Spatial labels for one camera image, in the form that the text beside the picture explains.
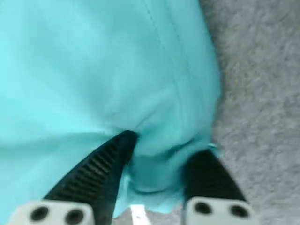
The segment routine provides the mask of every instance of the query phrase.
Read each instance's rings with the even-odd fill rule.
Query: floor
[[[300,224],[300,1],[200,0],[222,69],[214,138],[262,225]],[[153,225],[180,224],[148,213]],[[114,222],[131,224],[130,211]]]

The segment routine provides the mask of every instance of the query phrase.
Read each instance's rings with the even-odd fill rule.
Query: turquoise fabric
[[[140,139],[115,216],[169,212],[219,94],[197,0],[1,0],[0,224],[126,129]]]

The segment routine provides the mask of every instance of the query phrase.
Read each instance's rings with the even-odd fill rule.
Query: white plastic piece
[[[34,210],[46,207],[48,213],[44,219],[31,219]],[[83,213],[82,220],[76,225],[95,225],[92,208],[88,204],[59,201],[34,201],[17,208],[11,215],[7,225],[69,225],[66,222],[67,214],[73,210]]]
[[[210,213],[196,211],[196,205],[204,203],[209,206]],[[242,207],[247,216],[239,217],[232,213],[232,207]],[[249,204],[238,200],[194,197],[187,202],[185,225],[259,225],[258,218]]]
[[[144,205],[131,205],[130,208],[133,225],[151,225]]]

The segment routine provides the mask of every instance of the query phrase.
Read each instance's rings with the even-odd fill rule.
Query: stitching
[[[166,54],[168,60],[169,60],[170,62],[172,62],[171,57],[169,56],[169,54],[168,54],[168,52],[167,52],[167,50],[166,50],[166,47],[164,46],[164,43],[163,43],[162,40],[161,40],[161,36],[160,36],[160,34],[159,34],[159,31],[158,31],[158,26],[157,26],[157,24],[156,24],[156,22],[155,22],[155,20],[154,20],[154,17],[153,17],[153,15],[152,15],[152,13],[151,13],[151,10],[150,10],[150,8],[149,8],[149,6],[148,6],[146,0],[142,0],[142,1],[143,1],[144,5],[145,5],[145,7],[146,7],[148,16],[150,17],[152,26],[154,27],[155,33],[156,33],[156,35],[157,35],[157,37],[158,37],[159,44],[160,44],[161,48],[163,49],[163,51],[165,52],[165,54]],[[175,72],[174,72],[174,68],[173,68],[173,67],[171,68],[171,70],[172,70],[172,73],[173,73],[172,78],[173,78],[173,84],[174,84],[174,87],[175,87],[176,97],[177,97],[179,103],[182,105],[182,99],[181,99],[180,92],[179,92],[179,87],[178,87],[178,80],[177,80],[177,78],[176,78],[176,75],[175,75]],[[183,122],[182,122],[182,123],[183,123],[182,130],[184,130],[184,129],[185,129],[184,120],[185,120],[186,117],[184,117],[183,107],[179,107],[179,110],[180,110],[180,114],[181,114],[181,116],[182,116],[182,121],[183,121]]]
[[[174,28],[174,31],[175,31],[175,34],[176,34],[176,38],[178,39],[178,42],[179,42],[179,45],[180,45],[180,51],[181,51],[181,54],[183,55],[183,59],[184,59],[184,62],[186,64],[187,76],[188,76],[188,81],[189,81],[188,85],[191,88],[191,86],[192,86],[191,84],[193,84],[193,81],[191,80],[191,78],[194,77],[194,75],[191,73],[190,64],[188,62],[188,54],[184,50],[183,43],[182,43],[182,40],[180,38],[177,26],[176,26],[176,24],[174,22],[174,19],[172,17],[170,7],[166,3],[166,0],[163,0],[163,2],[164,2],[164,5],[165,5],[165,8],[167,9],[168,16],[169,16],[169,18],[171,20],[172,26]],[[202,109],[204,110],[204,104],[203,104],[203,101],[201,100],[201,98],[199,98],[199,103],[201,104]]]
[[[179,32],[178,32],[178,30],[177,30],[177,26],[175,25],[175,22],[174,22],[174,20],[173,20],[173,17],[172,17],[171,11],[170,11],[170,7],[168,6],[168,4],[166,3],[165,0],[163,0],[163,2],[164,2],[164,5],[165,5],[165,8],[166,8],[167,11],[168,11],[168,16],[169,16],[169,18],[170,18],[170,20],[171,20],[171,23],[172,23],[172,26],[173,26],[173,28],[174,28],[174,31],[175,31],[175,34],[176,34],[176,38],[178,39],[179,46],[180,46],[180,51],[181,51],[182,55],[184,56],[184,62],[185,62],[185,64],[186,64],[186,66],[187,66],[186,69],[187,69],[188,77],[190,78],[190,77],[192,76],[192,74],[191,74],[190,65],[189,65],[189,63],[188,63],[188,54],[186,53],[186,51],[184,51],[184,47],[183,47],[183,44],[182,44],[182,40],[181,40],[181,38],[180,38],[180,36],[179,36]]]

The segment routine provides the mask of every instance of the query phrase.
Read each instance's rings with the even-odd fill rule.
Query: hole
[[[30,215],[32,221],[41,221],[48,215],[49,209],[45,206],[36,208]]]
[[[212,213],[211,207],[204,202],[198,202],[195,205],[195,210],[196,210],[196,212],[202,213],[202,214],[211,214]]]
[[[234,205],[231,207],[231,213],[237,217],[247,218],[249,217],[248,211],[239,205]]]
[[[68,212],[66,216],[66,223],[70,225],[76,225],[83,220],[83,212],[81,210],[72,210]]]

